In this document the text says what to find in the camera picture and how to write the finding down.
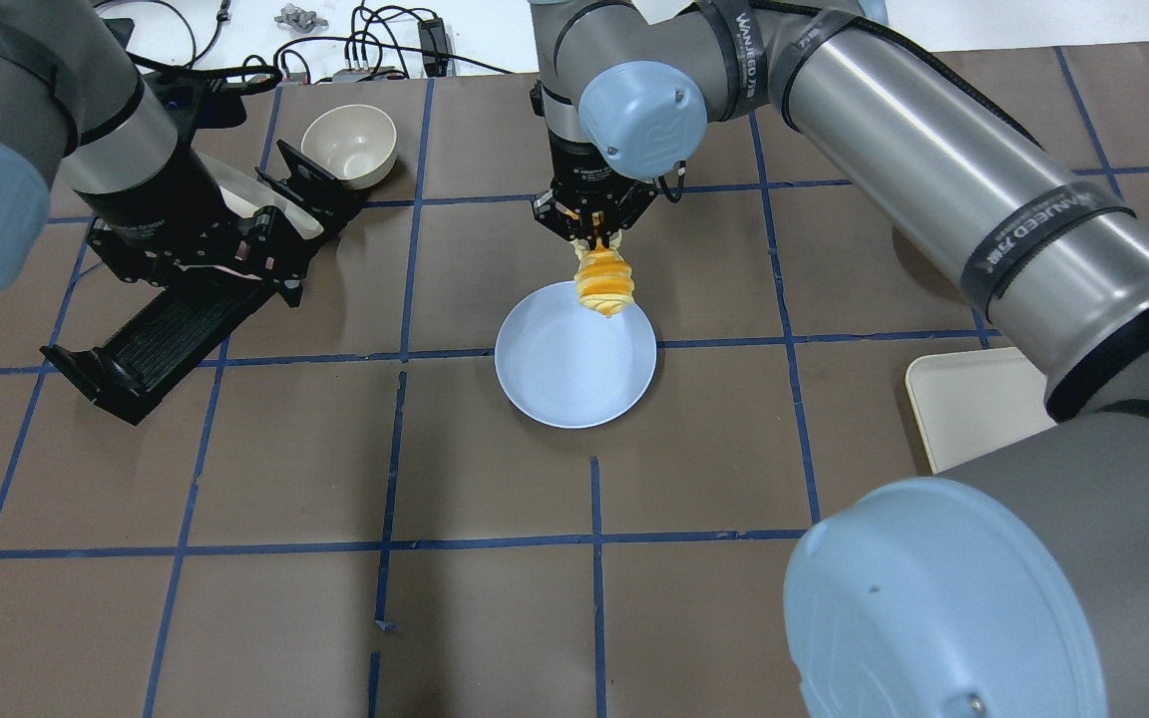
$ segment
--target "black power brick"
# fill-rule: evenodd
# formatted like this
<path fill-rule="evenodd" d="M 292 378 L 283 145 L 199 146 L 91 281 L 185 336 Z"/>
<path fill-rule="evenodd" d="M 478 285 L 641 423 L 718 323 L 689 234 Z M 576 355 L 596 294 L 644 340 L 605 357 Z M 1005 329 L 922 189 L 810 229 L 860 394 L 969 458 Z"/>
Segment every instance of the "black power brick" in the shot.
<path fill-rule="evenodd" d="M 419 49 L 437 55 L 424 55 L 424 74 L 427 77 L 446 77 L 450 68 L 450 40 L 446 36 L 446 20 L 419 21 Z"/>

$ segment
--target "white background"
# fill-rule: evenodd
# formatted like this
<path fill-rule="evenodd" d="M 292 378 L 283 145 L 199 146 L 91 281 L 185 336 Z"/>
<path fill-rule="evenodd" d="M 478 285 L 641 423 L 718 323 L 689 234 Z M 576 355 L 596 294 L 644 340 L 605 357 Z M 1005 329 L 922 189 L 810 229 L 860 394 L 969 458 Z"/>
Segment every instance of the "white background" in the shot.
<path fill-rule="evenodd" d="M 285 3 L 286 0 L 232 0 L 232 21 L 223 29 L 215 49 L 198 67 L 240 64 L 249 54 L 269 59 L 284 41 L 304 37 L 273 23 Z M 314 34 L 347 34 L 356 0 L 296 0 L 296 3 L 331 22 L 329 29 L 316 29 Z M 191 20 L 198 46 L 205 46 L 216 26 L 219 0 L 175 0 L 173 5 Z M 368 3 L 370 8 L 380 5 L 384 3 L 375 0 Z M 418 0 L 412 5 L 427 6 L 446 18 L 452 49 L 456 53 L 515 72 L 538 69 L 525 0 Z M 136 53 L 173 63 L 188 57 L 187 36 L 169 10 L 147 3 L 115 3 L 101 8 L 101 13 L 106 17 L 137 20 L 132 38 Z M 888 14 L 894 29 L 934 51 L 1149 40 L 1149 0 L 888 0 Z M 419 46 L 414 20 L 398 20 L 392 26 L 400 44 Z M 314 79 L 344 67 L 339 41 L 308 41 L 296 49 L 309 60 Z M 416 68 L 421 71 L 418 55 L 410 54 L 407 61 L 411 74 L 416 74 Z M 295 59 L 288 60 L 288 64 L 292 70 L 298 69 Z M 455 72 L 484 70 L 456 63 Z"/>

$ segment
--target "brown surface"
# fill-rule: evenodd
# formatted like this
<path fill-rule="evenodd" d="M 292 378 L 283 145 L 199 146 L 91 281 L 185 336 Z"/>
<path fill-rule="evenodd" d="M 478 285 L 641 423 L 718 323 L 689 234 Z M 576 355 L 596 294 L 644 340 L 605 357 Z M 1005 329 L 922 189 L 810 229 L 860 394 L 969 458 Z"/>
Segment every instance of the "brown surface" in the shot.
<path fill-rule="evenodd" d="M 365 713 L 373 554 L 185 561 L 156 717 Z"/>
<path fill-rule="evenodd" d="M 0 717 L 140 715 L 170 558 L 0 561 Z"/>
<path fill-rule="evenodd" d="M 793 546 L 607 546 L 608 713 L 805 718 L 782 639 Z"/>
<path fill-rule="evenodd" d="M 1149 164 L 1149 46 L 1066 56 L 1109 162 Z M 948 61 L 1056 157 L 1098 168 L 1052 51 Z M 398 169 L 371 200 L 529 195 L 552 178 L 531 83 L 434 83 L 424 196 L 423 82 L 292 87 L 275 117 L 273 95 L 259 96 L 246 125 L 202 132 L 198 147 L 247 171 L 270 122 L 298 145 L 323 110 L 371 103 L 400 132 Z M 757 118 L 770 182 L 840 177 L 773 110 Z M 756 184 L 751 128 L 710 128 L 691 186 Z M 270 169 L 282 173 L 276 152 Z M 1118 182 L 1149 222 L 1149 173 Z M 56 196 L 54 216 L 87 213 L 63 187 Z M 948 283 L 857 190 L 789 187 L 770 200 L 797 335 L 972 332 Z M 639 303 L 670 343 L 641 403 L 589 431 L 517 412 L 488 355 L 442 356 L 488 349 L 517 301 L 578 265 L 515 199 L 419 201 L 415 268 L 416 208 L 365 209 L 315 260 L 300 309 L 273 299 L 233 335 L 218 392 L 216 370 L 198 369 L 140 427 L 48 373 L 0 515 L 0 715 L 141 715 L 205 443 L 155 715 L 364 715 L 372 698 L 380 718 L 594 715 L 596 527 L 609 535 L 612 718 L 803 717 L 780 603 L 789 539 L 811 518 L 797 414 L 817 508 L 835 514 L 925 471 L 903 371 L 979 342 L 797 343 L 794 404 L 763 209 L 757 186 L 694 192 L 676 208 L 657 201 L 630 232 Z M 0 487 L 82 231 L 49 227 L 0 296 L 0 368 L 20 368 L 0 373 Z M 90 255 L 84 268 L 94 264 Z M 149 296 L 95 268 L 72 293 L 61 341 L 103 341 Z M 402 362 L 402 349 L 425 354 Z M 520 546 L 537 541 L 561 546 Z M 154 556 L 108 556 L 146 550 Z M 371 622 L 380 599 L 390 632 Z"/>
<path fill-rule="evenodd" d="M 393 555 L 378 715 L 594 715 L 593 550 Z"/>

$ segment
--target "black connector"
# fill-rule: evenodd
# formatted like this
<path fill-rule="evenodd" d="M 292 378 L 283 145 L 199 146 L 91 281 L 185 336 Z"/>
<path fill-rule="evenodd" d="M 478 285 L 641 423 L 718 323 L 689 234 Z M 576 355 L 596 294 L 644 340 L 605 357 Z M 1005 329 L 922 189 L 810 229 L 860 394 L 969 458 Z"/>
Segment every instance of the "black connector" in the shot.
<path fill-rule="evenodd" d="M 419 21 L 419 49 L 437 55 L 424 55 L 424 74 L 427 77 L 446 77 L 450 68 L 450 40 L 446 36 L 446 20 Z"/>

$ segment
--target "crumpled gray object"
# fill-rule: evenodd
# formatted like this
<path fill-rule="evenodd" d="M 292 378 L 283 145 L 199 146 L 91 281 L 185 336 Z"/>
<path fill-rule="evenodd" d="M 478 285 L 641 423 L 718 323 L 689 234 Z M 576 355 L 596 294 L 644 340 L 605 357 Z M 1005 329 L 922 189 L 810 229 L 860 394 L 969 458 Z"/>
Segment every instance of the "crumpled gray object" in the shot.
<path fill-rule="evenodd" d="M 273 22 L 295 28 L 300 32 L 311 32 L 317 26 L 331 26 L 331 23 L 325 18 L 319 18 L 318 14 L 314 10 L 298 8 L 298 6 L 291 3 L 283 7 L 283 14 L 277 15 Z"/>

